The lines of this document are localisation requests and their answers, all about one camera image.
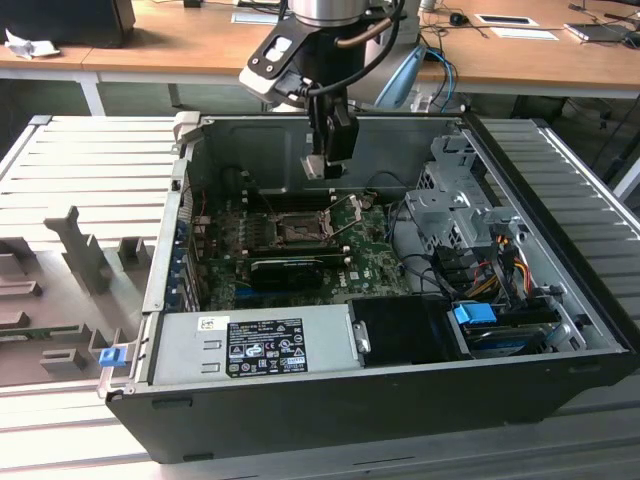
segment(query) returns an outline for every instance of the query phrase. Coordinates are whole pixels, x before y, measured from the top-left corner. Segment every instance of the power supply label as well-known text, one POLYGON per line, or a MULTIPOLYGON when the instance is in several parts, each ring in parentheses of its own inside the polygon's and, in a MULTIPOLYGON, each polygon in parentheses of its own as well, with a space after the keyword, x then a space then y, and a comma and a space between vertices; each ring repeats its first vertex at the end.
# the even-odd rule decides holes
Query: power supply label
POLYGON ((306 371, 301 318, 229 323, 227 375, 231 378, 306 371))

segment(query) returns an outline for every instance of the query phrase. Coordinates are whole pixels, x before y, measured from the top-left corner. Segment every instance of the computer case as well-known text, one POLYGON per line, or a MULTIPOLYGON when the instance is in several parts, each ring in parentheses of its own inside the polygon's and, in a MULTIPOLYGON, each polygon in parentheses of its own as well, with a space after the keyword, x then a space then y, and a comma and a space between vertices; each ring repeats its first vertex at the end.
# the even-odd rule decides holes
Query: computer case
POLYGON ((122 47, 133 30, 131 0, 4 0, 0 26, 28 40, 56 46, 122 47))

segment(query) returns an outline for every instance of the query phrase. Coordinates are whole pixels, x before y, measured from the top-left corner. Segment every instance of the red wire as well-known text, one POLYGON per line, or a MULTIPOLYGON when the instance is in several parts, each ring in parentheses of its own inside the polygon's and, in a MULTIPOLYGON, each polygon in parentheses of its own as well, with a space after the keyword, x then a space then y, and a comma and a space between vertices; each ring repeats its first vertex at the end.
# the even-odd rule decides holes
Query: red wire
POLYGON ((480 269, 487 265, 491 265, 491 262, 482 262, 480 265, 476 267, 475 272, 473 272, 473 285, 475 286, 478 283, 478 273, 480 273, 480 269))

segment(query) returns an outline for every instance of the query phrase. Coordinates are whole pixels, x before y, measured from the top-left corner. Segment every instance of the white sticker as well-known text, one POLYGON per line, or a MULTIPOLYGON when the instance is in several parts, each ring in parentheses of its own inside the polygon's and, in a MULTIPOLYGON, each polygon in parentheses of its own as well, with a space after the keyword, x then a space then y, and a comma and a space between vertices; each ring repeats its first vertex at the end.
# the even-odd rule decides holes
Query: white sticker
POLYGON ((224 317, 200 317, 198 318, 198 330, 206 332, 210 330, 226 330, 230 318, 224 317))

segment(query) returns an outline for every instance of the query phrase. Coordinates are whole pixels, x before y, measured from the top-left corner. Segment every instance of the black plastic cover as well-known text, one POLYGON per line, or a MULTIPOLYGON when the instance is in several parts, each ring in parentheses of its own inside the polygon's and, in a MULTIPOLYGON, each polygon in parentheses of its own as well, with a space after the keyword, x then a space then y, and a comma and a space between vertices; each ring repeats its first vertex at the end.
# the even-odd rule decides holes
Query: black plastic cover
POLYGON ((463 359, 446 302, 432 296, 360 298, 349 302, 351 320, 366 325, 367 367, 463 359))

